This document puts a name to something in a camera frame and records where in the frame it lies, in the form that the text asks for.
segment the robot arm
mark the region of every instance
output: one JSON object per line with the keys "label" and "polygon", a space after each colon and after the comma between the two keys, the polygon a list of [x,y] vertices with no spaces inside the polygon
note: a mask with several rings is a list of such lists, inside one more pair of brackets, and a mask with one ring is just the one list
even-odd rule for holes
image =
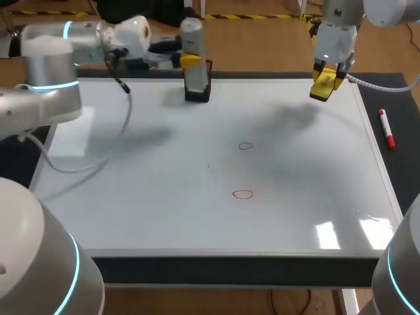
{"label": "robot arm", "polygon": [[[353,66],[354,44],[362,18],[376,26],[392,26],[420,19],[419,0],[325,0],[324,21],[316,25],[312,98],[326,101]],[[325,69],[326,63],[335,71]]]}
{"label": "robot arm", "polygon": [[171,61],[182,68],[186,98],[210,93],[205,61],[203,28],[199,20],[186,19],[175,46],[150,52],[166,39],[152,43],[147,19],[136,16],[111,28],[103,22],[34,24],[22,33],[26,89],[0,89],[0,139],[44,125],[63,123],[81,114],[76,65],[139,59]]}

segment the blue light ring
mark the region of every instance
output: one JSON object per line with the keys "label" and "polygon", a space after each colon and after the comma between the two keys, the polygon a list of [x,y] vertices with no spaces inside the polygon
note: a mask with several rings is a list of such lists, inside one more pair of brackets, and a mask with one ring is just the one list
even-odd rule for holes
{"label": "blue light ring", "polygon": [[400,296],[400,298],[403,300],[403,302],[408,306],[408,308],[415,314],[415,315],[420,315],[420,312],[418,312],[413,305],[411,305],[411,303],[406,299],[406,297],[404,296],[404,294],[402,294],[400,288],[398,287],[398,285],[396,284],[396,281],[394,279],[394,275],[392,274],[392,270],[391,270],[391,262],[390,262],[390,245],[388,247],[388,270],[389,270],[389,276],[391,278],[392,284],[395,287],[396,292],[398,293],[398,295]]}
{"label": "blue light ring", "polygon": [[64,300],[62,301],[61,305],[57,308],[57,310],[55,311],[55,313],[53,315],[59,315],[64,307],[66,307],[68,300],[70,300],[70,297],[73,294],[74,291],[74,287],[76,286],[76,282],[77,282],[77,278],[79,277],[79,270],[80,270],[80,254],[79,254],[79,248],[77,246],[76,241],[74,240],[73,236],[69,233],[68,235],[70,235],[70,237],[72,238],[73,244],[74,244],[74,248],[75,248],[75,252],[76,252],[76,268],[74,271],[74,277],[73,277],[73,281],[72,284],[67,292],[66,297],[64,298]]}
{"label": "blue light ring", "polygon": [[67,21],[64,24],[64,29],[63,29],[63,38],[67,39],[68,37],[68,30],[70,29],[70,25],[73,23],[73,21]]}
{"label": "blue light ring", "polygon": [[46,85],[44,87],[32,87],[32,89],[37,90],[37,91],[57,90],[57,89],[63,89],[65,87],[73,87],[78,84],[79,84],[79,81],[73,81],[73,82],[57,84],[57,85]]}

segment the red marker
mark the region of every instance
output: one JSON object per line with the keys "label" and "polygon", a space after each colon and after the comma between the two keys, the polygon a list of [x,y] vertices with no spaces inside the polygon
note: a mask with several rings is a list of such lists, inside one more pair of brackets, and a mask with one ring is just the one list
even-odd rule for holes
{"label": "red marker", "polygon": [[379,110],[379,116],[381,117],[383,130],[384,130],[385,136],[387,138],[388,149],[389,150],[395,150],[394,137],[392,136],[392,133],[391,133],[391,127],[389,127],[387,113],[385,113],[385,110],[383,108],[381,108]]}

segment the whiteboard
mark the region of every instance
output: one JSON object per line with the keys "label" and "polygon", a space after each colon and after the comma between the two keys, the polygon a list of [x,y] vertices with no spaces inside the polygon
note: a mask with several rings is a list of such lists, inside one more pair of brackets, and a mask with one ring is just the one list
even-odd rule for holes
{"label": "whiteboard", "polygon": [[[328,102],[309,79],[126,79],[133,116],[100,171],[51,170],[31,189],[94,257],[379,257],[402,219],[356,85]],[[82,167],[115,145],[127,110],[111,79],[81,79],[84,114],[51,132]]]}

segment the black marker holder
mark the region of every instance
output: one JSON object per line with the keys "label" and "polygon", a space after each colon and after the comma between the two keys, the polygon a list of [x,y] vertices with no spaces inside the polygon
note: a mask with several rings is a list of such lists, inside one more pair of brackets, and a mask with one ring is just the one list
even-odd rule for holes
{"label": "black marker holder", "polygon": [[184,90],[185,90],[185,100],[190,102],[200,102],[200,103],[207,103],[210,99],[210,92],[211,92],[211,68],[213,67],[213,61],[207,59],[205,61],[207,65],[207,77],[209,78],[209,84],[205,87],[203,92],[192,92],[189,91],[185,84],[185,75],[184,71],[182,71],[182,77],[184,78]]}

